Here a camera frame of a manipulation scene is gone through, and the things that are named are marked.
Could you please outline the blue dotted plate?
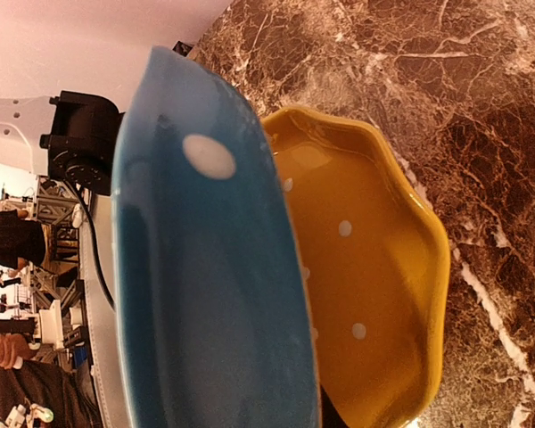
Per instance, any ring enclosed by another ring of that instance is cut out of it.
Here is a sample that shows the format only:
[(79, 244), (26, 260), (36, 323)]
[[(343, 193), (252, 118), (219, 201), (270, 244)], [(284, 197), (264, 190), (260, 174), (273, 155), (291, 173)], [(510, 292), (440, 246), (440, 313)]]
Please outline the blue dotted plate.
[(230, 84), (155, 47), (112, 169), (134, 427), (317, 427), (309, 305), (275, 160)]

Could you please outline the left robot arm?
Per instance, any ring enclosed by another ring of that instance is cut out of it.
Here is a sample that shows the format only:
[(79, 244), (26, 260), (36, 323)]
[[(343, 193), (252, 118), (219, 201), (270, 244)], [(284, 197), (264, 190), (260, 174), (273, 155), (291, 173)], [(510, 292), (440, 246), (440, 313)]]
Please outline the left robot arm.
[(0, 98), (0, 164), (109, 196), (123, 118), (99, 95)]

